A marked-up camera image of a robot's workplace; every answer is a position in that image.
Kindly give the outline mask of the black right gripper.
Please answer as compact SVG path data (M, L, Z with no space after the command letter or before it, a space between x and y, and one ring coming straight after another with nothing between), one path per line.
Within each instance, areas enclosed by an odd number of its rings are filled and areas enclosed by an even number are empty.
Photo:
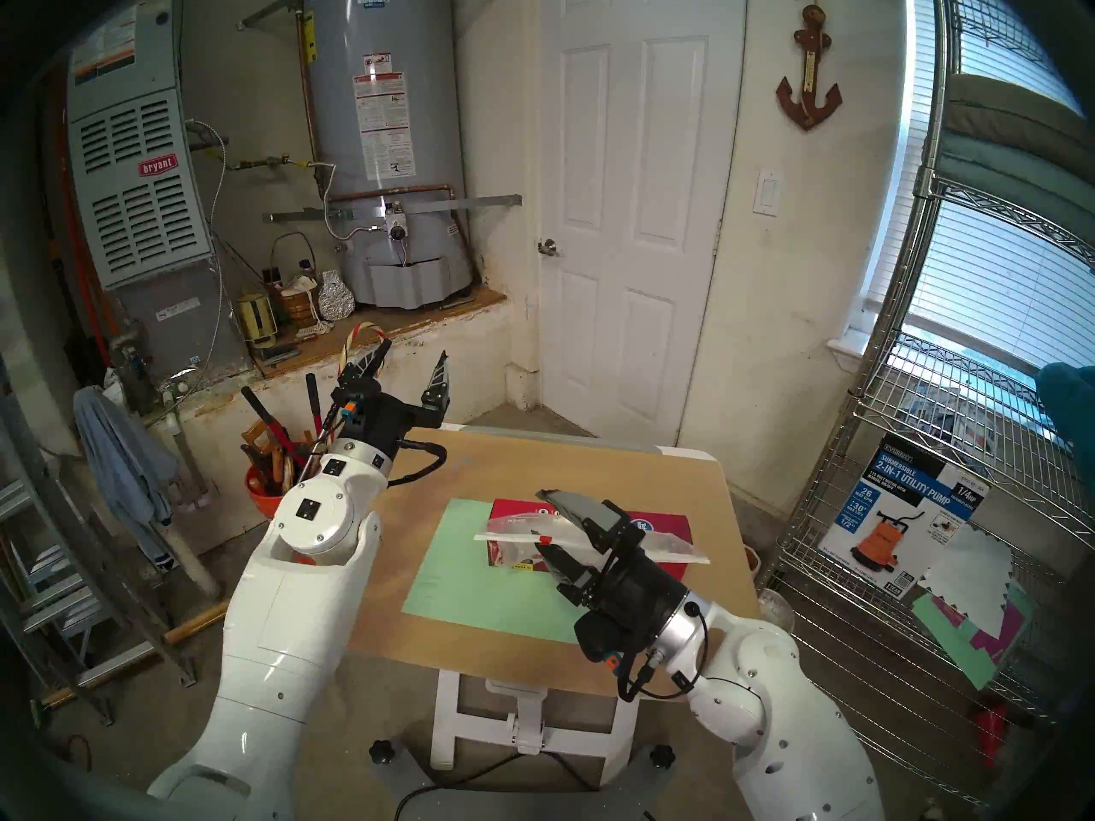
M575 623L586 658L604 662L610 655L633 657L649 649L688 593L684 583L649 558L643 532L619 524L621 510L610 501L556 488L541 489L535 498L581 529L593 550L609 553L593 569L556 544L535 543L560 594L586 610Z

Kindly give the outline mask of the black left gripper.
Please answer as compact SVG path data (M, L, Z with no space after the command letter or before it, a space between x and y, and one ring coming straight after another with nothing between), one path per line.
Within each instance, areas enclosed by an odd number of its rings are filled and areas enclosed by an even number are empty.
M440 354L420 403L411 405L385 393L379 383L391 346L389 338L382 338L343 369L341 385L332 391L332 416L342 423L334 438L372 446L390 460L411 449L443 461L448 455L443 446L412 441L406 435L414 428L438 429L443 423L450 405L448 354Z

